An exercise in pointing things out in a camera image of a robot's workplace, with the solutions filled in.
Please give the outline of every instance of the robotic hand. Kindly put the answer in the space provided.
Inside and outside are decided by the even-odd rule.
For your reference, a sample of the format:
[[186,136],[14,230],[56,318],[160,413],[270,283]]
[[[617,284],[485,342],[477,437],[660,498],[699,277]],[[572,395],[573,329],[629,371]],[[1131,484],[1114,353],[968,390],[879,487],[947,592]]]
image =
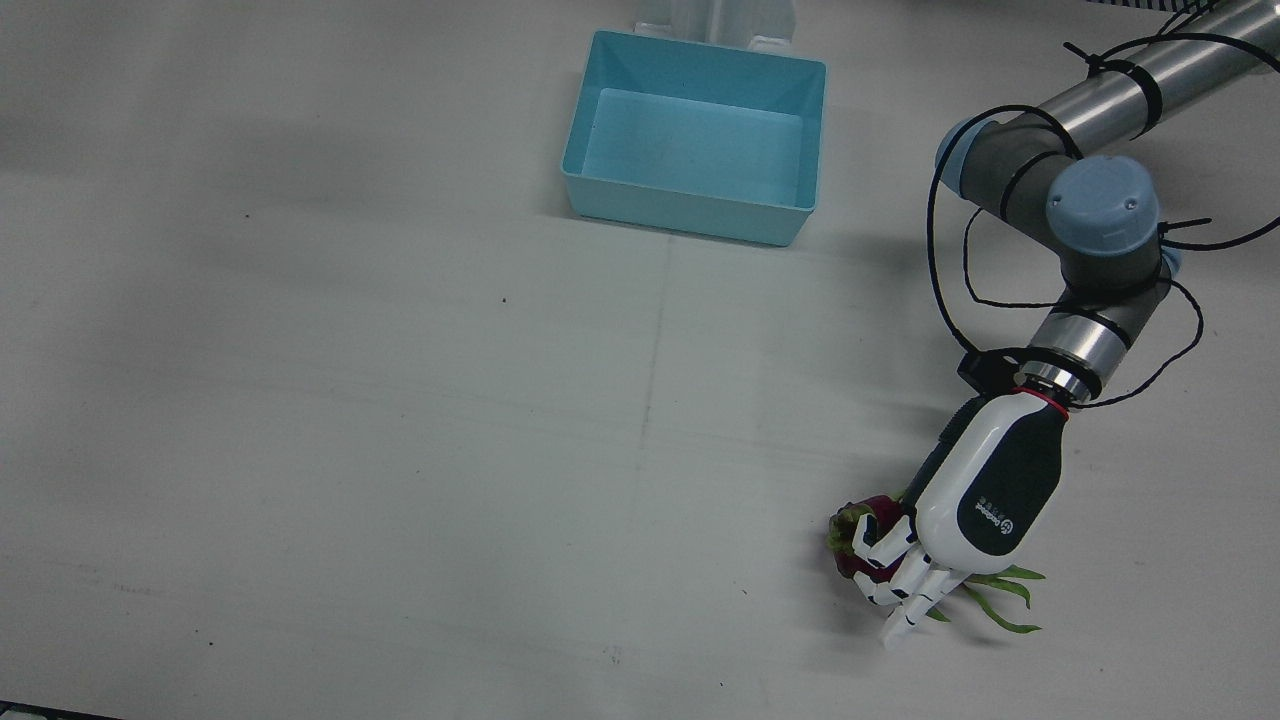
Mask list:
[[881,633],[893,647],[970,574],[1014,564],[1023,538],[1057,487],[1064,406],[1030,387],[965,404],[902,498],[905,515],[878,528],[863,515],[854,553],[873,568],[900,562],[888,582],[854,582],[877,605],[899,607]]
[[[1162,242],[1151,176],[1126,158],[1085,155],[1146,133],[1260,61],[1280,72],[1276,0],[1224,0],[1192,20],[1091,58],[1087,79],[1037,108],[995,108],[957,124],[938,149],[931,275],[943,320],[969,352],[960,374],[980,395],[942,432],[901,501],[902,519],[891,528],[873,514],[858,520],[851,550],[877,579],[858,571],[854,580],[872,602],[899,605],[886,646],[970,574],[1012,565],[1057,486],[1066,407],[1091,406],[1176,284],[1180,258]],[[1023,114],[991,119],[1010,110]],[[979,351],[947,315],[932,265],[940,182],[1059,256],[1066,290],[1027,347]]]

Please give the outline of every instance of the green leaf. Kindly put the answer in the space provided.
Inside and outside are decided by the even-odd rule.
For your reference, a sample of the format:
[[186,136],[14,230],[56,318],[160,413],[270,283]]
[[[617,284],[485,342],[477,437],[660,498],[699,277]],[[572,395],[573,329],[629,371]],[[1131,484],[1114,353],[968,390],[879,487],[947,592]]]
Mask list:
[[980,585],[987,585],[988,588],[995,588],[997,591],[1011,592],[1027,602],[1027,610],[1032,609],[1032,591],[1027,589],[1027,585],[1021,583],[1015,583],[1012,580],[1006,580],[1004,578],[997,578],[995,575],[969,575],[965,579],[966,583],[978,583]]
[[1005,620],[1004,618],[1000,616],[998,612],[996,612],[996,609],[992,607],[989,602],[987,602],[987,598],[982,597],[982,593],[970,588],[965,583],[960,583],[960,587],[964,588],[964,592],[969,593],[969,597],[977,601],[978,606],[982,607],[982,611],[987,614],[987,618],[991,618],[992,620],[996,621],[997,625],[1009,630],[1010,633],[1025,634],[1041,629],[1039,625],[1018,625],[1015,623]]
[[1018,565],[1010,565],[1004,570],[996,573],[997,578],[1018,578],[1020,580],[1043,580],[1044,575],[1041,575],[1036,570],[1028,570],[1027,568],[1019,568]]

